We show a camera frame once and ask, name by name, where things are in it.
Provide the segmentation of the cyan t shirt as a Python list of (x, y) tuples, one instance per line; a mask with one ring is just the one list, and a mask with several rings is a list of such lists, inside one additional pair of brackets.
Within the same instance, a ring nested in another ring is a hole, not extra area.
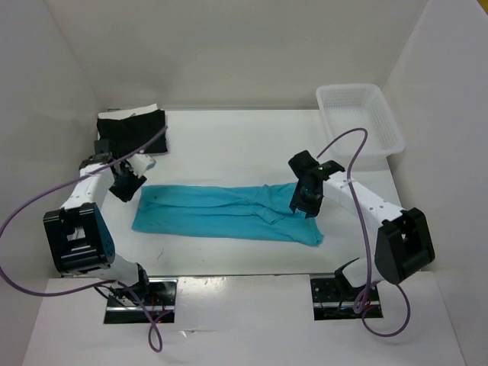
[(142, 189), (132, 230), (139, 233), (297, 242), (323, 241), (313, 218), (289, 208), (295, 184), (225, 188), (150, 185)]

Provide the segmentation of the black t shirt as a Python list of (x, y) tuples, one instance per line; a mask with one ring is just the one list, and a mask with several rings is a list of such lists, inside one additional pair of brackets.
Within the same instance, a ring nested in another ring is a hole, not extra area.
[(165, 126), (165, 112), (162, 110), (122, 120), (101, 118), (97, 120), (100, 138), (109, 142), (110, 151), (115, 159), (140, 148)]

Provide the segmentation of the white t shirt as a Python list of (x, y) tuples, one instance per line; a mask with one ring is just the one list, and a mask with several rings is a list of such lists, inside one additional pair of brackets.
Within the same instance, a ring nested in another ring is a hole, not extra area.
[(131, 109), (113, 109), (107, 112), (101, 112), (98, 114), (99, 119), (108, 119), (108, 120), (123, 120), (129, 117), (134, 117), (143, 114), (149, 114), (154, 111), (157, 111), (158, 105), (157, 104), (150, 104), (144, 107), (138, 108), (131, 108)]

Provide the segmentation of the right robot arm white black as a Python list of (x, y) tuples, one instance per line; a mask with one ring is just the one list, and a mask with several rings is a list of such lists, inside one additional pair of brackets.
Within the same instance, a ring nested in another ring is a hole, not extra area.
[(339, 204), (355, 216), (362, 214), (367, 234), (375, 239), (371, 260), (354, 259), (335, 270), (334, 290), (350, 300), (365, 286), (387, 281), (400, 284), (435, 259), (435, 250), (425, 214), (392, 204), (347, 176), (333, 160), (320, 164), (308, 151), (299, 152), (288, 165), (297, 177), (290, 209), (316, 217), (323, 198)]

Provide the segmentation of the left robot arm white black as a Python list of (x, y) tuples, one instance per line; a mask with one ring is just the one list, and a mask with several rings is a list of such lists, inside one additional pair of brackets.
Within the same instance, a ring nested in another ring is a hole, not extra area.
[(107, 194), (127, 203), (146, 182), (144, 174), (155, 160), (142, 151), (115, 162), (108, 143), (79, 165), (84, 179), (57, 210), (46, 213), (43, 225), (56, 270), (62, 275), (89, 276), (110, 281), (115, 297), (146, 303), (152, 286), (142, 265), (116, 253), (114, 240), (101, 213)]

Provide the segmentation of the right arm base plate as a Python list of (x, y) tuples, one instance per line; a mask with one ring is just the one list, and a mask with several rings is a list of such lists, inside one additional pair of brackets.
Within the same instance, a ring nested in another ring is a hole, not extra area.
[(361, 314), (354, 311), (355, 299), (361, 287), (341, 290), (331, 276), (312, 276), (310, 289), (315, 321), (361, 318)]

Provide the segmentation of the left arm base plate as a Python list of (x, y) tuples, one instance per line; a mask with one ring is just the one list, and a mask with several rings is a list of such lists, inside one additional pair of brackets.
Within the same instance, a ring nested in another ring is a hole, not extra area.
[[(141, 297), (149, 315), (156, 323), (175, 321), (175, 303), (178, 288), (177, 278), (149, 278), (149, 293)], [(148, 324), (142, 307), (130, 294), (122, 294), (122, 288), (103, 285), (98, 292), (106, 300), (104, 324)]]

